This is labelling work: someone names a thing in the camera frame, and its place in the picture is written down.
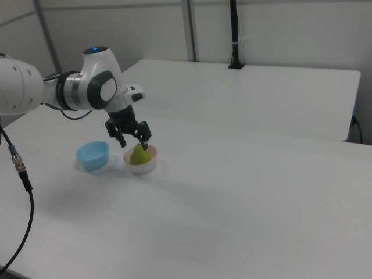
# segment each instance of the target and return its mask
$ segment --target bowl rim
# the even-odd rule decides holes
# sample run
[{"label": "bowl rim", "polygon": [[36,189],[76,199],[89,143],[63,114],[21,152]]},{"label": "bowl rim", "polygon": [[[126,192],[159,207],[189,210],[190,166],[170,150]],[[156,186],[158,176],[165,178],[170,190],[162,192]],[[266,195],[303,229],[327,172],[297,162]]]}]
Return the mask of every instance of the bowl rim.
[{"label": "bowl rim", "polygon": [[[85,148],[87,148],[89,145],[92,145],[92,146],[96,146],[96,145],[100,145],[100,146],[103,146],[104,147],[104,150],[103,150],[103,154],[100,156],[100,157],[97,157],[95,159],[82,159],[81,156],[79,154],[82,153],[82,150],[84,150]],[[107,155],[107,153],[109,152],[109,145],[107,142],[105,141],[91,141],[91,142],[88,142],[84,145],[82,145],[81,147],[78,148],[78,150],[76,151],[76,158],[80,161],[80,162],[92,162],[92,161],[95,161],[97,159],[100,159],[104,156]]]},{"label": "bowl rim", "polygon": [[[156,156],[158,155],[158,150],[156,149],[155,146],[153,145],[149,145],[149,147],[151,149],[151,151],[153,152],[150,152],[149,150],[149,153],[151,155],[151,161],[154,160],[154,158],[156,158]],[[134,150],[134,147],[132,147],[131,149],[129,149],[123,156],[123,159],[124,159],[124,162],[125,164],[128,164],[129,166],[145,166],[146,164],[149,164],[151,161],[147,162],[147,163],[144,163],[144,164],[129,164],[129,158],[130,158],[130,155],[133,153],[133,150]]]}]

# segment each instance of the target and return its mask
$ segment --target tabletop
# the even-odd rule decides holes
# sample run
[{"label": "tabletop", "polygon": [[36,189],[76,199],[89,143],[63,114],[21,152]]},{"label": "tabletop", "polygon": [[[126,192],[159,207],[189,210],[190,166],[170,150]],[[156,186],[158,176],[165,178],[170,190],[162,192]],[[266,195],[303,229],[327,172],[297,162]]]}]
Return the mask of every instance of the tabletop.
[{"label": "tabletop", "polygon": [[239,129],[344,141],[360,73],[350,70],[141,60],[126,83],[149,94],[138,112]]},{"label": "tabletop", "polygon": [[[11,269],[30,278],[370,278],[372,148],[141,113],[158,165],[136,176],[103,111],[46,107],[6,128],[34,187],[30,236]],[[87,173],[76,150],[110,146]],[[28,195],[0,148],[0,262],[26,229]]]}]

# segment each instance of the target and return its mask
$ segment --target pear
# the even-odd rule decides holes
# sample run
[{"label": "pear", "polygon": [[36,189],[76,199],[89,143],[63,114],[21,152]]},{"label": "pear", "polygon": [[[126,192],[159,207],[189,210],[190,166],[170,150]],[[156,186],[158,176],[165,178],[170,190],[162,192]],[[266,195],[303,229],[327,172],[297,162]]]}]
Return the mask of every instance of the pear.
[{"label": "pear", "polygon": [[129,164],[145,164],[151,161],[151,155],[147,150],[142,148],[141,144],[136,145],[132,155],[129,158]]}]

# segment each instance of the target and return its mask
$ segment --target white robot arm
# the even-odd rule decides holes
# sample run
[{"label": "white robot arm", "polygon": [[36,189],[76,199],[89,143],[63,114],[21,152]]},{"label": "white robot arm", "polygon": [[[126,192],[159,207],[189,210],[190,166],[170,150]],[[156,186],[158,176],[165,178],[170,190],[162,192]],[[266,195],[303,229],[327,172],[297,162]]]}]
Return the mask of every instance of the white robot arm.
[{"label": "white robot arm", "polygon": [[57,110],[108,112],[106,128],[122,147],[123,134],[138,138],[144,149],[151,132],[138,123],[131,104],[145,97],[138,84],[125,85],[119,64],[105,46],[83,52],[81,72],[67,72],[44,79],[32,65],[0,56],[0,115],[16,115],[36,109],[41,103]]}]

